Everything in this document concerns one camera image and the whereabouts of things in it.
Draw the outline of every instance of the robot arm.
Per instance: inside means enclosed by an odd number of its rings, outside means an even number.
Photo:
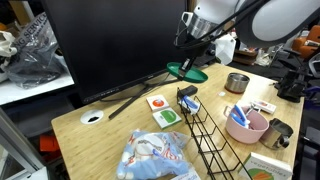
[[[319,15],[319,0],[200,0],[187,27],[185,44],[176,44],[187,55],[178,79],[183,80],[194,60],[223,35],[224,24],[234,17],[241,42],[270,47],[284,43]]]

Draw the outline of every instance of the clear plastic bag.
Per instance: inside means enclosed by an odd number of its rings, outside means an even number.
[[[18,53],[11,58],[8,78],[19,87],[37,87],[63,73],[55,55],[58,43],[45,13],[39,14],[22,30],[14,46]]]
[[[188,139],[178,132],[134,131],[118,165],[118,179],[156,179],[187,173],[191,164],[184,159],[181,149]]]

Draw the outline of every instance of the wire dish rack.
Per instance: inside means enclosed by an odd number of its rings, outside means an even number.
[[[194,98],[194,101],[200,104],[199,111],[194,115],[190,115],[189,107],[185,108],[179,103],[181,101],[179,98],[177,101],[211,179],[239,179],[238,171],[241,168],[250,177],[247,169],[200,99],[197,96]]]

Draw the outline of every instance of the floor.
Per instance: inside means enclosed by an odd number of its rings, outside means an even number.
[[[284,67],[281,63],[279,62],[274,62],[272,66],[270,67],[263,67],[259,65],[254,65],[254,66],[249,66],[249,65],[244,65],[240,64],[237,62],[231,62],[228,66],[234,67],[237,69],[241,69],[256,75],[260,75],[263,77],[267,77],[270,79],[275,79],[279,80],[279,78],[283,77],[287,71],[289,70],[288,68]],[[309,82],[313,86],[320,86],[320,79],[319,80],[312,80]],[[320,106],[319,109],[312,109],[312,110],[306,110],[304,109],[302,112],[302,119],[301,119],[301,127],[300,127],[300,133],[305,133],[307,127],[313,127],[317,130],[320,130]],[[301,162],[301,155],[302,155],[302,147],[298,146],[299,148],[297,149],[297,154],[296,154],[296,162],[297,164]],[[300,174],[300,178],[297,176],[293,176],[293,179],[315,179],[315,175],[310,172],[312,169],[315,169],[315,161],[310,161],[306,163],[304,160],[304,163],[302,163],[302,170]],[[295,172],[300,172],[300,168],[296,168]]]

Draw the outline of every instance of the monitor stand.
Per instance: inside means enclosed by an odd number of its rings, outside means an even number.
[[[113,119],[114,117],[116,117],[118,114],[120,114],[120,112],[122,112],[124,109],[126,109],[130,104],[132,104],[135,100],[137,100],[138,98],[140,98],[144,93],[150,91],[151,89],[157,87],[157,86],[162,86],[162,85],[166,85],[166,84],[170,84],[170,83],[175,83],[180,81],[179,79],[174,79],[174,80],[170,80],[170,81],[164,81],[162,83],[156,83],[156,84],[148,84],[148,83],[144,83],[145,87],[140,90],[136,95],[134,95],[132,98],[130,98],[126,103],[124,103],[121,107],[119,107],[117,110],[115,110],[112,114],[109,115],[109,119]]]

